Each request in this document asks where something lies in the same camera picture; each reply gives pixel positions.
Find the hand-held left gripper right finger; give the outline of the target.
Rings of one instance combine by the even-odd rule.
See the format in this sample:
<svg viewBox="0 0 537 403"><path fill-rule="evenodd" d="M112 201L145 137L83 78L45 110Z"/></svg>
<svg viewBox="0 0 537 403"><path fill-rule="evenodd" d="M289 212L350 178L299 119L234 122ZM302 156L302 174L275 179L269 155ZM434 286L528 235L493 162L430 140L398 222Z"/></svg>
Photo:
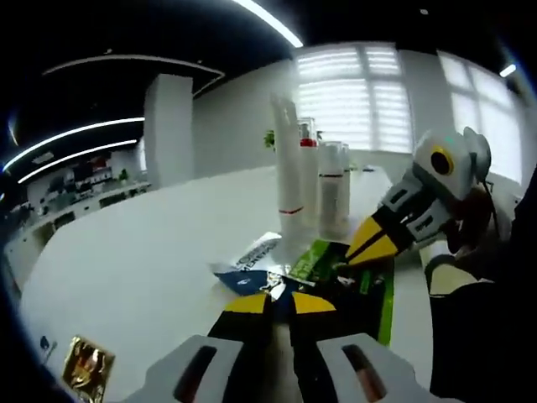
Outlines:
<svg viewBox="0 0 537 403"><path fill-rule="evenodd" d="M319 296L294 292L289 322L304 402L422 402L412 366Z"/></svg>

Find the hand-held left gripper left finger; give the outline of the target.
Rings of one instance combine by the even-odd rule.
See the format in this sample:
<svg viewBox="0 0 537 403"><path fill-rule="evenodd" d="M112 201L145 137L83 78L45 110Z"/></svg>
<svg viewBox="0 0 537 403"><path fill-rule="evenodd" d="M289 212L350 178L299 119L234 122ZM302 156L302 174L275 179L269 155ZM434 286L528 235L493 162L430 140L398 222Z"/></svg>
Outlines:
<svg viewBox="0 0 537 403"><path fill-rule="evenodd" d="M187 338L146 372L126 402L256 402L273 326L272 298L240 296L206 335Z"/></svg>

